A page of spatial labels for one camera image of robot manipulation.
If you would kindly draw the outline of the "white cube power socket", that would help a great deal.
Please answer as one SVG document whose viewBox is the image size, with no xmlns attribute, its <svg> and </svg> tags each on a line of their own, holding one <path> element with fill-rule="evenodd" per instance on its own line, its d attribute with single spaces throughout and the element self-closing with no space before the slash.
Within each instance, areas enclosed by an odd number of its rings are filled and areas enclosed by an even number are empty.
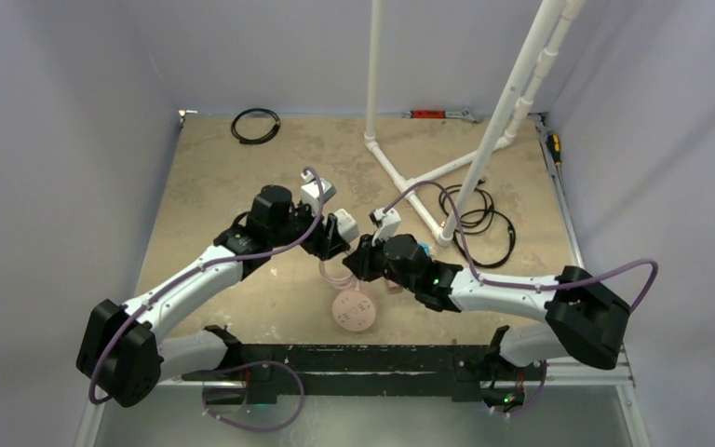
<svg viewBox="0 0 715 447">
<path fill-rule="evenodd" d="M 336 218 L 336 228 L 341 239 L 347 243 L 352 243 L 359 238 L 360 232 L 356 219 L 345 209 L 338 209 L 333 213 Z"/>
</svg>

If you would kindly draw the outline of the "small pink brown plug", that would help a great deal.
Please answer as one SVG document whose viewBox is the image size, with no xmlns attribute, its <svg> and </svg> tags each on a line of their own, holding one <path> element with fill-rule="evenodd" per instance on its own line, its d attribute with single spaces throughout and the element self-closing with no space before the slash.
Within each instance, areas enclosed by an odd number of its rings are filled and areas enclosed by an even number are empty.
<svg viewBox="0 0 715 447">
<path fill-rule="evenodd" d="M 389 292 L 399 292 L 402 290 L 402 287 L 400 285 L 398 285 L 396 282 L 387 280 L 385 282 L 385 284 L 386 284 L 386 288 Z"/>
</svg>

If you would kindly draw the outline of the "pink round socket with cord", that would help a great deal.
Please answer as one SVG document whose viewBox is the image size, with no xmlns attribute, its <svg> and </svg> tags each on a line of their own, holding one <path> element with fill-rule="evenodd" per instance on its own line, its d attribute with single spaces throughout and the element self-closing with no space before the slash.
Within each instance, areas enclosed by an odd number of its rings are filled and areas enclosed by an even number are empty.
<svg viewBox="0 0 715 447">
<path fill-rule="evenodd" d="M 366 332 L 377 318 L 377 306 L 361 282 L 335 261 L 320 261 L 319 274 L 336 294 L 331 303 L 331 315 L 343 330 L 353 333 Z"/>
</svg>

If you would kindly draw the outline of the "blue plug adapter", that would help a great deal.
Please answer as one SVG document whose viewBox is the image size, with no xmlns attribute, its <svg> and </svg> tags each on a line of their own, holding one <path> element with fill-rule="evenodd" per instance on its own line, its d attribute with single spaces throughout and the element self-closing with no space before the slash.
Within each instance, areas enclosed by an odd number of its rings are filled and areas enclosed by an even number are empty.
<svg viewBox="0 0 715 447">
<path fill-rule="evenodd" d="M 424 243 L 423 241 L 418 241 L 417 244 L 418 244 L 418 246 L 422 249 L 422 251 L 424 252 L 424 254 L 425 254 L 426 256 L 430 256 L 430 255 L 431 255 L 430 248 L 429 248 L 429 246 L 428 246 L 426 243 Z"/>
</svg>

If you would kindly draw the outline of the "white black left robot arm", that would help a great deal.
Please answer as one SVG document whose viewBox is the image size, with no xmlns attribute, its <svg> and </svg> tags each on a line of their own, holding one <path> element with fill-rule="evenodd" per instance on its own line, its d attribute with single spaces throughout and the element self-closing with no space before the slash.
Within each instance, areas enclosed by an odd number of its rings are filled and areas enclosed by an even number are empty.
<svg viewBox="0 0 715 447">
<path fill-rule="evenodd" d="M 76 359 L 77 369 L 90 380 L 90 401 L 113 399 L 130 407 L 172 376 L 207 371 L 219 381 L 235 377 L 239 342 L 227 330 L 207 327 L 175 338 L 170 333 L 274 255 L 302 247 L 327 261 L 348 250 L 359 236 L 358 225 L 343 209 L 323 212 L 332 188 L 308 183 L 301 193 L 301 201 L 295 203 L 289 189 L 265 186 L 250 210 L 236 217 L 182 271 L 123 304 L 104 300 L 96 305 Z"/>
</svg>

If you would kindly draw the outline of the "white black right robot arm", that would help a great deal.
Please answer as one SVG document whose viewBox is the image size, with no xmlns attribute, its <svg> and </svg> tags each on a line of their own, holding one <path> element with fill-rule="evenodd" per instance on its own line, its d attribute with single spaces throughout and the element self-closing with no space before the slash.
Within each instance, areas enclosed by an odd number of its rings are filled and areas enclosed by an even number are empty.
<svg viewBox="0 0 715 447">
<path fill-rule="evenodd" d="M 492 340 L 485 365 L 499 379 L 536 360 L 565 356 L 612 370 L 631 314 L 629 304 L 580 267 L 567 265 L 543 277 L 475 273 L 433 259 L 411 235 L 380 242 L 365 235 L 343 264 L 360 280 L 398 284 L 436 312 L 487 311 L 532 320 Z"/>
</svg>

